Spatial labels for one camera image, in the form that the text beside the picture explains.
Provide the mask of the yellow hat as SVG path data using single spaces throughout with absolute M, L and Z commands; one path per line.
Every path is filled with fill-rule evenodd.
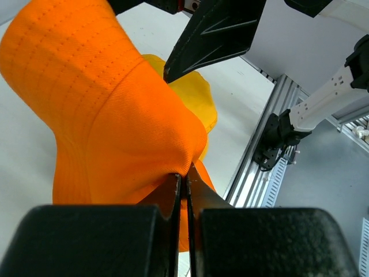
M 149 75 L 149 82 L 146 83 L 148 91 L 142 91 L 137 99 L 138 117 L 135 122 L 141 129 L 137 142 L 141 146 L 127 155 L 128 158 L 140 163 L 150 163 L 155 160 L 154 154 L 160 153 L 159 140 L 156 140 L 162 124 L 170 120 L 169 112 L 174 111 L 170 108 L 169 100 L 175 95 L 182 101 L 198 119 L 202 122 L 205 130 L 209 133 L 217 123 L 217 111 L 210 91 L 209 83 L 198 73 L 191 72 L 188 75 L 169 84 L 164 90 L 164 96 L 159 96 L 159 89 L 154 89 L 157 81 L 153 80 L 153 74 Z

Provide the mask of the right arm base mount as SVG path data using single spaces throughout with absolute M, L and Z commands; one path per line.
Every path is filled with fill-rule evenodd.
M 269 115 L 253 154 L 253 161 L 259 165 L 262 172 L 268 172 L 284 156 L 288 147 L 296 146 L 309 136 L 312 131 L 300 132 L 294 129 L 289 117 L 290 109 L 282 114 Z

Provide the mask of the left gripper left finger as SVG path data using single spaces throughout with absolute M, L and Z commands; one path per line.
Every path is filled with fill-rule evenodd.
M 181 176 L 136 205 L 41 205 L 20 221 L 2 276 L 177 276 Z

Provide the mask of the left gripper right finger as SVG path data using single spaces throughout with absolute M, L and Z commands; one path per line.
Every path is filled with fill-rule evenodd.
M 186 176 L 192 276 L 358 276 L 338 223 L 319 208 L 235 208 Z

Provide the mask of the orange hat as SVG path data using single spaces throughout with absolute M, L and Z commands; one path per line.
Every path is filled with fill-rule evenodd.
M 16 15 L 1 74 L 55 135 L 54 204 L 136 204 L 191 166 L 212 185 L 208 133 L 177 95 L 155 137 L 163 156 L 143 166 L 127 157 L 141 146 L 137 99 L 149 75 L 159 96 L 169 87 L 163 67 L 137 51 L 107 1 L 31 1 Z

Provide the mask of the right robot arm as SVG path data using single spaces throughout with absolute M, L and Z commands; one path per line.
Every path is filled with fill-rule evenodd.
M 163 78 L 172 83 L 214 63 L 238 57 L 251 47 L 264 1 L 152 1 L 167 13 L 191 13 Z M 325 15 L 368 30 L 367 1 L 287 1 L 287 6 L 309 17 Z M 326 117 L 368 94 L 368 36 L 363 36 L 337 73 L 303 103 L 293 106 L 267 126 L 260 139 L 265 148 L 296 145 Z

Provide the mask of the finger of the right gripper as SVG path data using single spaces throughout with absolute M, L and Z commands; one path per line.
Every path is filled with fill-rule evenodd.
M 163 79 L 239 57 L 251 48 L 265 1 L 201 1 L 170 53 Z

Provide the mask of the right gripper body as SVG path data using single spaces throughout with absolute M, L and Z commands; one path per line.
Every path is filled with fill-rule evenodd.
M 108 0 L 115 14 L 121 14 L 142 3 L 147 3 L 170 14 L 182 11 L 194 13 L 201 1 L 198 0 Z

